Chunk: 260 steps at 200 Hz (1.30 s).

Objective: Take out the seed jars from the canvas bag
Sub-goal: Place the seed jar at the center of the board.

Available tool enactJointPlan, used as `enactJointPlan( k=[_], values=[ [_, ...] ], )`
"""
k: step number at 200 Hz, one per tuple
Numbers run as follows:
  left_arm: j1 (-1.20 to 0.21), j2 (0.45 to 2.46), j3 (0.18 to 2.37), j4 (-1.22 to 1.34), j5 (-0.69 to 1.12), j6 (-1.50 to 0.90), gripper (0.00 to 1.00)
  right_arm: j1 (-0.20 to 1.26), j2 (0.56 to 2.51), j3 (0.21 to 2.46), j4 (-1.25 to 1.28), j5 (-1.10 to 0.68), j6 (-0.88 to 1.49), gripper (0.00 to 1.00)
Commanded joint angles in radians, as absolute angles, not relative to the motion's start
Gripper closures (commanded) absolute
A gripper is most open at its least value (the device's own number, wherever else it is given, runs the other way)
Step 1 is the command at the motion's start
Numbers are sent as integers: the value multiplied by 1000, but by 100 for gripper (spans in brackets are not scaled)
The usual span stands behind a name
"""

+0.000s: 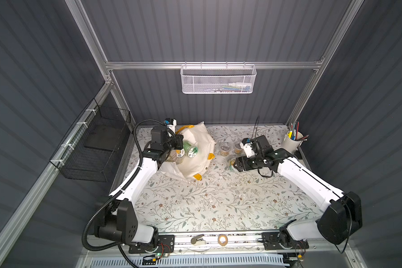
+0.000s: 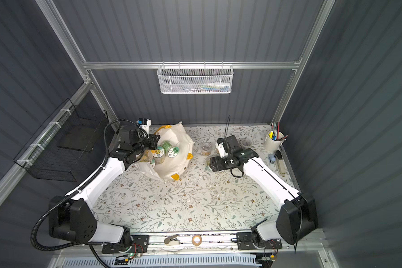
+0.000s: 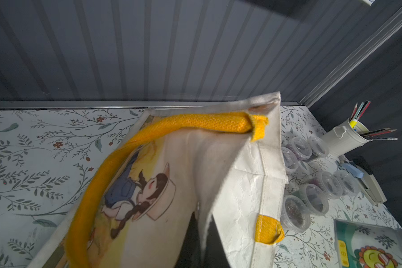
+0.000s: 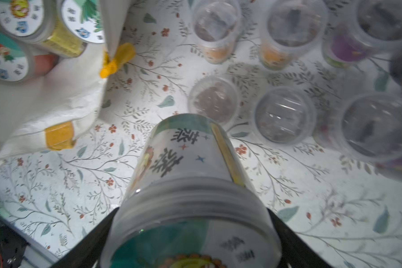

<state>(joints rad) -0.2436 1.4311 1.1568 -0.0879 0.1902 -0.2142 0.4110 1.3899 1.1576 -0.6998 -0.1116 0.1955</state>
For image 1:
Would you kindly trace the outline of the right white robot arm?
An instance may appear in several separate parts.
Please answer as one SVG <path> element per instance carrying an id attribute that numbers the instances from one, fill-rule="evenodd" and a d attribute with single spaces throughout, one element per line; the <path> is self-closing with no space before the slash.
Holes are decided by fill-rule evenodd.
<path id="1" fill-rule="evenodd" d="M 267 138 L 245 138 L 240 143 L 244 156 L 237 157 L 233 167 L 238 172 L 268 168 L 308 195 L 322 211 L 318 218 L 291 220 L 281 226 L 276 241 L 283 249 L 293 249 L 304 241 L 325 239 L 338 246 L 362 227 L 361 199 L 330 185 L 303 166 L 294 154 L 284 148 L 273 149 Z"/>

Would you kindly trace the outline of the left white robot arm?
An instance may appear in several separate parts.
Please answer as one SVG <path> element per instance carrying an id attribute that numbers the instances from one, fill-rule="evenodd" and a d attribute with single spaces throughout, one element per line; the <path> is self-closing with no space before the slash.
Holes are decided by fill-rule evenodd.
<path id="1" fill-rule="evenodd" d="M 140 244 L 156 248 L 159 243 L 158 230 L 155 227 L 139 223 L 135 204 L 149 179 L 156 174 L 162 164 L 175 149 L 183 148 L 183 136 L 175 133 L 176 120 L 167 118 L 163 124 L 151 130 L 150 145 L 139 149 L 137 166 L 111 194 L 113 200 L 102 205 L 94 217 L 94 235 L 111 241 L 107 245 Z"/>

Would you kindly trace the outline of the purple label seed jar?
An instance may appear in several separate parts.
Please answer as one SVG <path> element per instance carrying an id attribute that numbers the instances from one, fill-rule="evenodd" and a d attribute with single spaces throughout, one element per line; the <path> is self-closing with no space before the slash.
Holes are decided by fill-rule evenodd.
<path id="1" fill-rule="evenodd" d="M 231 146 L 227 142 L 222 142 L 220 144 L 220 154 L 221 156 L 228 156 L 230 154 Z"/>

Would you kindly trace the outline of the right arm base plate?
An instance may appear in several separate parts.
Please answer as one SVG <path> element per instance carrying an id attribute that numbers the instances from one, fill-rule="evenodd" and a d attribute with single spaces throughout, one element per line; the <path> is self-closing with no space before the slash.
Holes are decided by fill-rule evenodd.
<path id="1" fill-rule="evenodd" d="M 307 240 L 294 240 L 285 232 L 263 232 L 257 241 L 263 244 L 265 250 L 309 249 Z"/>

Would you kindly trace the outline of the white canvas tote bag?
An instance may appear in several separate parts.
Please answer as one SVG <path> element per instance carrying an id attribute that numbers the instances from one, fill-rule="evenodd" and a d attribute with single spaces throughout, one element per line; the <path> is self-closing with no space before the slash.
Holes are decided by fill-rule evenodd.
<path id="1" fill-rule="evenodd" d="M 201 181 L 215 158 L 216 142 L 204 122 L 182 126 L 176 133 L 183 136 L 183 149 L 172 151 L 169 160 L 162 164 L 159 172 L 176 180 Z"/>

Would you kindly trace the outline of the orange label seed jar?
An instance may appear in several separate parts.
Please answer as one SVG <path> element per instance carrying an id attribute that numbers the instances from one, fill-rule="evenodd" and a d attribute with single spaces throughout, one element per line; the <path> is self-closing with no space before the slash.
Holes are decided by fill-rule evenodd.
<path id="1" fill-rule="evenodd" d="M 236 155 L 241 155 L 244 152 L 244 150 L 241 147 L 241 144 L 239 142 L 234 143 L 233 152 Z"/>

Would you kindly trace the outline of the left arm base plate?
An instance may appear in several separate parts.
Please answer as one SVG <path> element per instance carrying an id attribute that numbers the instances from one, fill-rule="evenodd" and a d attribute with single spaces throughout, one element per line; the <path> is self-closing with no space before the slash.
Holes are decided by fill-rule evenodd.
<path id="1" fill-rule="evenodd" d="M 174 252 L 175 236 L 174 235 L 159 235 L 154 236 L 150 243 L 137 242 L 129 245 L 128 253 L 130 254 L 145 254 L 145 253 L 172 253 Z"/>

